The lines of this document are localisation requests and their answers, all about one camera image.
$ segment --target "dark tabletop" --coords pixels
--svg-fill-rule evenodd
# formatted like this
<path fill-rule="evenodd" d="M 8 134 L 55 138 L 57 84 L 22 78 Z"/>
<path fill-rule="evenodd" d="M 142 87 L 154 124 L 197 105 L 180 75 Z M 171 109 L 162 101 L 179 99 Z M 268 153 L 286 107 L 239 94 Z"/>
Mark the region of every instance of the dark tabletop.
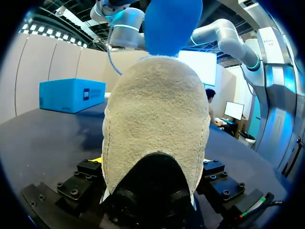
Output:
<path fill-rule="evenodd" d="M 76 165 L 102 153 L 102 122 L 106 103 L 77 114 L 36 109 L 0 125 L 0 158 L 15 192 L 40 181 L 56 190 L 56 184 L 70 178 Z M 255 188 L 272 192 L 283 200 L 289 183 L 251 148 L 210 127 L 205 158 L 219 159 L 237 182 L 246 184 L 246 193 Z M 206 226 L 216 228 L 221 216 L 214 213 L 204 196 L 199 196 Z M 258 219 L 263 224 L 277 207 L 269 208 Z"/>

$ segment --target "fabric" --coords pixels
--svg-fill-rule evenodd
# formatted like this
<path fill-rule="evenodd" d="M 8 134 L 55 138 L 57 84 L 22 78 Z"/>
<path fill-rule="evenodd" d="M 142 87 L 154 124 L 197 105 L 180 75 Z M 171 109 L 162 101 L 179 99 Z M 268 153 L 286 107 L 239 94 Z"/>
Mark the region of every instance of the fabric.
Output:
<path fill-rule="evenodd" d="M 202 0 L 152 0 L 143 27 L 149 54 L 177 55 L 197 28 L 202 10 Z"/>
<path fill-rule="evenodd" d="M 137 62 L 120 78 L 105 109 L 102 171 L 109 192 L 141 158 L 160 151 L 177 161 L 193 194 L 209 123 L 203 84 L 188 65 L 165 56 Z"/>

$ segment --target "man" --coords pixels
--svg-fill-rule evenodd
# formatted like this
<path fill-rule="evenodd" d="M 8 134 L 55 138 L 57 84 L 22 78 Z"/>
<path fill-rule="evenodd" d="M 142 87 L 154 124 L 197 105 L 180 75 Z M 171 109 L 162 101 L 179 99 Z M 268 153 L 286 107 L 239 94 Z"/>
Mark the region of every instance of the man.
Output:
<path fill-rule="evenodd" d="M 214 96 L 216 95 L 216 92 L 212 89 L 206 89 L 205 90 L 206 92 L 206 96 L 208 98 L 208 102 L 209 102 L 209 115 L 210 115 L 210 118 L 211 118 L 211 123 L 217 127 L 220 127 L 222 125 L 222 123 L 218 123 L 215 121 L 214 119 L 214 113 L 213 113 L 213 109 L 210 105 L 210 103 L 212 102 Z"/>

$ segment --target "blue box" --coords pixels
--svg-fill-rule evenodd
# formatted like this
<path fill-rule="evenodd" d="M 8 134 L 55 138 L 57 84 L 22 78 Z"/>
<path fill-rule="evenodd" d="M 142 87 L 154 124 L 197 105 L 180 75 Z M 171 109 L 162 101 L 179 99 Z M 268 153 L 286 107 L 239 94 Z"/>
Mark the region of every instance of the blue box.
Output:
<path fill-rule="evenodd" d="M 39 85 L 40 109 L 76 113 L 105 101 L 106 83 L 63 79 L 41 82 Z"/>

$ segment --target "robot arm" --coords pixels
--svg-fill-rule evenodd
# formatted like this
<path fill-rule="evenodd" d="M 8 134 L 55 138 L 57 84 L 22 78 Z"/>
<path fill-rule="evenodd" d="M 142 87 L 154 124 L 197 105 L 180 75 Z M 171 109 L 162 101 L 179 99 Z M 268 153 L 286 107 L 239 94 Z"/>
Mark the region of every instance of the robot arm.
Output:
<path fill-rule="evenodd" d="M 91 18 L 112 23 L 114 29 L 109 43 L 146 50 L 144 34 L 139 33 L 144 13 L 139 9 L 128 8 L 135 1 L 101 0 L 91 10 Z M 194 30 L 188 46 L 195 47 L 213 41 L 218 42 L 221 51 L 239 59 L 250 71 L 259 68 L 260 58 L 238 36 L 235 26 L 229 20 L 218 19 Z"/>
<path fill-rule="evenodd" d="M 138 0 L 98 0 L 90 11 L 90 17 L 98 22 L 111 22 L 113 16 Z"/>
<path fill-rule="evenodd" d="M 260 66 L 258 55 L 238 36 L 233 23 L 226 19 L 218 19 L 213 23 L 194 30 L 189 47 L 199 46 L 213 41 L 218 42 L 219 49 L 239 59 L 250 71 L 256 71 Z M 145 50 L 144 34 L 139 34 L 138 49 Z"/>

